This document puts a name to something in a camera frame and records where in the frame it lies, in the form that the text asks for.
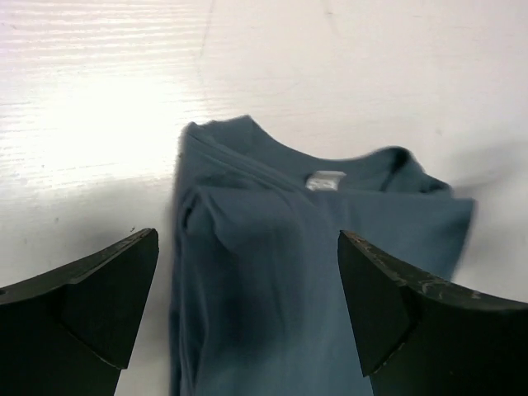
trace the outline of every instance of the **t-shirt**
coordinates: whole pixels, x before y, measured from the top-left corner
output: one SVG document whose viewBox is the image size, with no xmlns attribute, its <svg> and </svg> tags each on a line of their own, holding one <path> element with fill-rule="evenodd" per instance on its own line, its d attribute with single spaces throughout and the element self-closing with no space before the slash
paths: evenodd
<svg viewBox="0 0 528 396">
<path fill-rule="evenodd" d="M 327 160 L 275 141 L 249 116 L 188 125 L 172 395 L 371 396 L 337 264 L 339 231 L 450 279 L 473 206 L 404 148 Z"/>
</svg>

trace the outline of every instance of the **folded t-shirt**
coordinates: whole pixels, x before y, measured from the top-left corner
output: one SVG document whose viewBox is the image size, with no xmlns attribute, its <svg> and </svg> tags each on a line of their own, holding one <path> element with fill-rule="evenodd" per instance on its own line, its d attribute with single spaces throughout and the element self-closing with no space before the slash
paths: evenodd
<svg viewBox="0 0 528 396">
<path fill-rule="evenodd" d="M 177 184 L 172 394 L 371 396 L 337 265 L 339 230 L 450 279 L 472 209 L 404 148 L 324 160 L 248 116 L 189 125 Z"/>
</svg>

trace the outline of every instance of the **neck label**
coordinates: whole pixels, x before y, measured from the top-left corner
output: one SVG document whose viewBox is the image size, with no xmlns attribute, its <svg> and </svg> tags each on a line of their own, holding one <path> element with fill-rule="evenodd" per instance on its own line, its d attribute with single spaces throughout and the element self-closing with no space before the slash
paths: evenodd
<svg viewBox="0 0 528 396">
<path fill-rule="evenodd" d="M 337 191 L 339 182 L 346 175 L 338 171 L 316 171 L 306 180 L 306 188 L 311 191 Z"/>
</svg>

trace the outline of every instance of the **white table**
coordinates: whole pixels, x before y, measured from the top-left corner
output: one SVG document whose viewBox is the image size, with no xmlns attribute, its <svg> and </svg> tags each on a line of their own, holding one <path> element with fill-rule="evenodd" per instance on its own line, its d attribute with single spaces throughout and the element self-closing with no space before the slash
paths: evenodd
<svg viewBox="0 0 528 396">
<path fill-rule="evenodd" d="M 523 0 L 2 0 L 0 284 L 157 228 L 117 394 L 167 394 L 180 130 L 248 113 L 313 155 L 398 144 L 482 182 L 457 280 L 528 300 L 527 20 Z"/>
</svg>

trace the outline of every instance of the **crew neck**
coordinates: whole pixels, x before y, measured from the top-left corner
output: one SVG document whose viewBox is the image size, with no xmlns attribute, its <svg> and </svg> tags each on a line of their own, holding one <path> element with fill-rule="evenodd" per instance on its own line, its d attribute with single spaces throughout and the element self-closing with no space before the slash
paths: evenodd
<svg viewBox="0 0 528 396">
<path fill-rule="evenodd" d="M 340 191 L 350 185 L 355 190 L 379 190 L 394 170 L 422 172 L 410 152 L 397 146 L 358 158 L 318 158 L 274 139 L 249 115 L 205 125 L 191 124 L 188 133 L 224 164 L 296 189 L 305 190 L 307 179 L 321 171 L 345 173 Z"/>
</svg>

